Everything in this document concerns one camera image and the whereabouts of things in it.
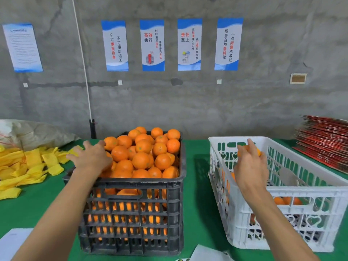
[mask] green tablecloth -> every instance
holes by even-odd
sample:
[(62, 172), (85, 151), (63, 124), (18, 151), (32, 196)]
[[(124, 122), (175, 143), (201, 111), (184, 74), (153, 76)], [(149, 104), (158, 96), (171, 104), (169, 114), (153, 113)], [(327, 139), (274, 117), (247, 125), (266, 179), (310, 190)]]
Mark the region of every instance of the green tablecloth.
[[(277, 141), (288, 147), (293, 144), (291, 141)], [(82, 141), (79, 140), (75, 144), (70, 144), (68, 148), (81, 143)], [(76, 237), (69, 260), (174, 261), (178, 258), (190, 257), (198, 244), (220, 251), (228, 251), (236, 261), (273, 260), (270, 251), (242, 250), (228, 243), (214, 199), (214, 194), (207, 177), (207, 172), (209, 171), (209, 141), (186, 140), (185, 145), (187, 156), (187, 177), (184, 180), (185, 246), (179, 256), (164, 258), (89, 255), (80, 250), (79, 241)], [(64, 166), (66, 169), (71, 168), (72, 162), (68, 162)], [(337, 171), (335, 172), (348, 179), (346, 175)], [(55, 177), (48, 176), (41, 184), (23, 186), (23, 191), (18, 198), (0, 201), (0, 238), (11, 228), (34, 227), (45, 210), (64, 187), (62, 177), (63, 173)], [(333, 253), (318, 254), (322, 261), (345, 260), (347, 258), (348, 240), (346, 234), (348, 234), (347, 214), (341, 224), (340, 231), (334, 244), (335, 251)]]

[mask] poster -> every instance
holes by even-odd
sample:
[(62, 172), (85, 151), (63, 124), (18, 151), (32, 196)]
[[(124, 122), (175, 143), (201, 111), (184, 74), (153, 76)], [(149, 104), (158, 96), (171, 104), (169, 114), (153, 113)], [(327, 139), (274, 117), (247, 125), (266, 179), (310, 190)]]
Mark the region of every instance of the poster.
[(202, 19), (177, 20), (177, 69), (200, 71)]
[(243, 18), (220, 18), (217, 22), (215, 70), (238, 70)]
[(140, 20), (143, 71), (164, 71), (164, 20)]
[(102, 21), (107, 71), (128, 71), (125, 21)]
[(2, 25), (15, 72), (42, 72), (32, 24)]

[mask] white cable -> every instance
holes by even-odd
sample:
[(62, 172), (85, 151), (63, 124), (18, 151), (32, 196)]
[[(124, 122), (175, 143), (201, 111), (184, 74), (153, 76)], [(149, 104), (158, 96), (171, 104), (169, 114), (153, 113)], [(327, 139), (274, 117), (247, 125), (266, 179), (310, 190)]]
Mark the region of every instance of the white cable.
[(92, 111), (90, 108), (90, 100), (89, 100), (89, 88), (88, 88), (88, 82), (87, 82), (87, 72), (86, 72), (86, 66), (85, 66), (85, 58), (84, 58), (84, 51), (82, 49), (82, 43), (81, 43), (81, 36), (80, 36), (80, 30), (79, 30), (79, 23), (77, 21), (77, 15), (76, 15), (76, 9), (75, 9), (75, 2), (72, 0), (72, 6), (74, 8), (74, 14), (75, 14), (75, 20), (76, 20), (76, 27), (77, 27), (77, 34), (79, 35), (79, 42), (80, 42), (80, 48), (81, 48), (81, 57), (82, 57), (82, 63), (84, 65), (84, 72), (85, 72), (85, 81), (86, 81), (86, 88), (87, 88), (87, 97), (88, 97), (88, 107), (89, 107), (89, 117), (92, 122)]

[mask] hand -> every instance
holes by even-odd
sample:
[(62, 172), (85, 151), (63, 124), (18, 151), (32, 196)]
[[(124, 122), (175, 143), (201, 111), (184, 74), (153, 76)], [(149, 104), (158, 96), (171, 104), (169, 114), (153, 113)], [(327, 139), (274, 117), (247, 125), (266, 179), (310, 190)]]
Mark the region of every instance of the hand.
[(100, 173), (111, 166), (112, 158), (106, 155), (104, 141), (99, 141), (96, 145), (91, 145), (89, 141), (84, 141), (85, 150), (74, 147), (73, 150), (78, 154), (67, 155), (67, 159), (74, 162), (76, 169), (74, 173), (83, 175), (83, 178), (89, 178), (95, 181)]
[(233, 169), (236, 183), (246, 202), (266, 191), (269, 176), (266, 155), (262, 152), (258, 156), (257, 147), (251, 139), (248, 139), (248, 145), (249, 152), (243, 146), (237, 146), (240, 156)]

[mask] cartoon figure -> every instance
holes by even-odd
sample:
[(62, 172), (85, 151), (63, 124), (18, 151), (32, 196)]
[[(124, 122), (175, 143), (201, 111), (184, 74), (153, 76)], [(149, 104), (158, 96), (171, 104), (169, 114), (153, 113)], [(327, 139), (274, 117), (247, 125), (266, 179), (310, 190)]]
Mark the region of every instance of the cartoon figure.
[(190, 52), (189, 51), (184, 51), (184, 52), (182, 52), (182, 55), (184, 56), (184, 58), (183, 58), (183, 62), (184, 63), (187, 63), (188, 61), (189, 61), (189, 55), (190, 55)]
[(153, 51), (150, 51), (149, 55), (147, 55), (146, 63), (149, 65), (154, 63), (154, 52)]

